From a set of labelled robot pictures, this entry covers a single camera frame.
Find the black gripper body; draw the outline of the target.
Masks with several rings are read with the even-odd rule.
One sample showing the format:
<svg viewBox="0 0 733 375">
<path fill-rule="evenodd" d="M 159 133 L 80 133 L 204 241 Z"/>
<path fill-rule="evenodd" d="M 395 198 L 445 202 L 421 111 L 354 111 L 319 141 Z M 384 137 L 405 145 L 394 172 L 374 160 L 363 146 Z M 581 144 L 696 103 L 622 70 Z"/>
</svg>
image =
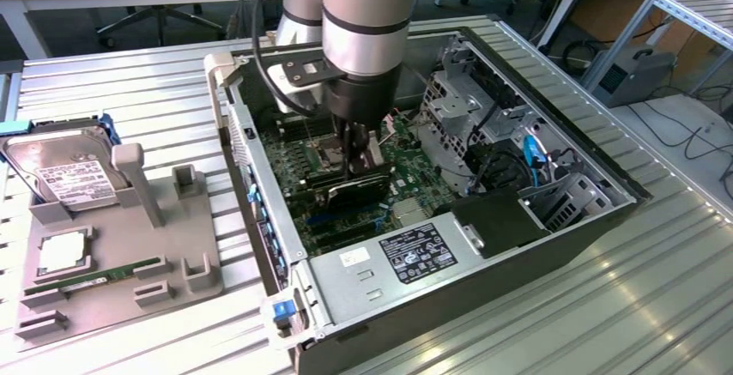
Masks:
<svg viewBox="0 0 733 375">
<path fill-rule="evenodd" d="M 327 107 L 347 122 L 375 130 L 392 108 L 401 66 L 376 76 L 346 75 L 327 82 Z"/>
</svg>

